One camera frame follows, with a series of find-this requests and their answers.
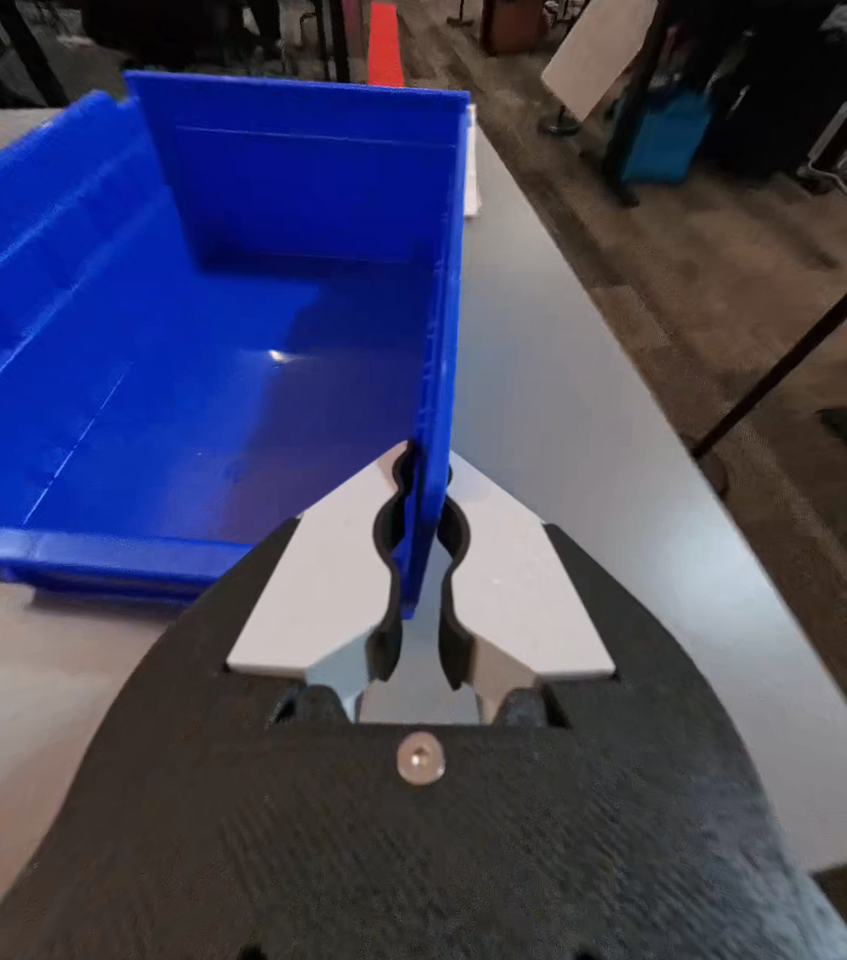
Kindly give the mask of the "grey desk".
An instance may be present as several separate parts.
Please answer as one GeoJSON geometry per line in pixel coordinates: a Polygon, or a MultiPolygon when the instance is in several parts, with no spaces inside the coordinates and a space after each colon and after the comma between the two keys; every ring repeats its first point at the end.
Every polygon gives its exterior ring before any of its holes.
{"type": "MultiPolygon", "coordinates": [[[[847,880],[847,698],[485,133],[454,450],[558,523],[692,655],[801,865],[847,880]]],[[[177,611],[0,583],[0,898],[177,611]]]]}

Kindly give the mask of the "orange traffic cone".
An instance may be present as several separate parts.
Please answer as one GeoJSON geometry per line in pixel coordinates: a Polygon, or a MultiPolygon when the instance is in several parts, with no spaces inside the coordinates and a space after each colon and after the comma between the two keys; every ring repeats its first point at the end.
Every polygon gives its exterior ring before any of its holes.
{"type": "Polygon", "coordinates": [[[386,89],[406,86],[398,11],[391,2],[370,2],[367,83],[386,89]]]}

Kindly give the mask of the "teal blue bag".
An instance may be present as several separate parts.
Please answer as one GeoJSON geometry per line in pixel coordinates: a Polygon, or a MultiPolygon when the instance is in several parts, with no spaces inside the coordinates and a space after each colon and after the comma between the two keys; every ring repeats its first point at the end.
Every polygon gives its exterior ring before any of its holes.
{"type": "Polygon", "coordinates": [[[681,185],[710,126],[715,101],[709,90],[672,84],[651,91],[625,157],[624,185],[681,185]]]}

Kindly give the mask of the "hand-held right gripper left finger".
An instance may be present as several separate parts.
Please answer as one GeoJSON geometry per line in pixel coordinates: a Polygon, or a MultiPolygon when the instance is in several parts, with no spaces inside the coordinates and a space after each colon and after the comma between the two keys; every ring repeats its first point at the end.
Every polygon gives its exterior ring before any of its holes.
{"type": "Polygon", "coordinates": [[[229,671],[327,687],[342,703],[392,677],[403,645],[397,561],[413,468],[413,443],[398,443],[297,517],[227,656],[229,671]]]}

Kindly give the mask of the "blue plastic bin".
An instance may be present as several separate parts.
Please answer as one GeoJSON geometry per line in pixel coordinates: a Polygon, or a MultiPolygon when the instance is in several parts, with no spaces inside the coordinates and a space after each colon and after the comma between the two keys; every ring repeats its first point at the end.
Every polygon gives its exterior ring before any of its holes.
{"type": "Polygon", "coordinates": [[[0,582],[188,602],[400,442],[447,489],[468,93],[129,72],[0,150],[0,582]]]}

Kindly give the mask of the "white tilted board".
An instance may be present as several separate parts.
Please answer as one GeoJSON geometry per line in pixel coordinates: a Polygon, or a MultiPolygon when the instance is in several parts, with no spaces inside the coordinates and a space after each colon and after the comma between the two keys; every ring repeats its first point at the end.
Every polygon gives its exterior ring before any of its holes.
{"type": "Polygon", "coordinates": [[[592,1],[541,73],[541,82],[584,121],[642,51],[657,1],[592,1]]]}

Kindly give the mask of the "black slanted pole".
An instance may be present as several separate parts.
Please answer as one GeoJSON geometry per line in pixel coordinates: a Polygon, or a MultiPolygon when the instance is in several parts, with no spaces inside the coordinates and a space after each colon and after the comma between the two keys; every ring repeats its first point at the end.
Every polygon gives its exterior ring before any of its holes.
{"type": "Polygon", "coordinates": [[[699,460],[711,453],[727,434],[738,426],[783,381],[792,374],[831,335],[847,322],[847,291],[831,306],[801,339],[736,402],[718,423],[689,448],[690,456],[699,460]]]}

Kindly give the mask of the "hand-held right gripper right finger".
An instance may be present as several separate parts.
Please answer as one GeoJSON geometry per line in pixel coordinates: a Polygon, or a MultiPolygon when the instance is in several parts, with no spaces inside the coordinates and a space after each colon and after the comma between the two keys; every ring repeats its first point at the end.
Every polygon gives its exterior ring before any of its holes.
{"type": "Polygon", "coordinates": [[[457,690],[501,707],[516,690],[611,678],[615,664],[533,510],[451,452],[438,542],[438,649],[457,690]]]}

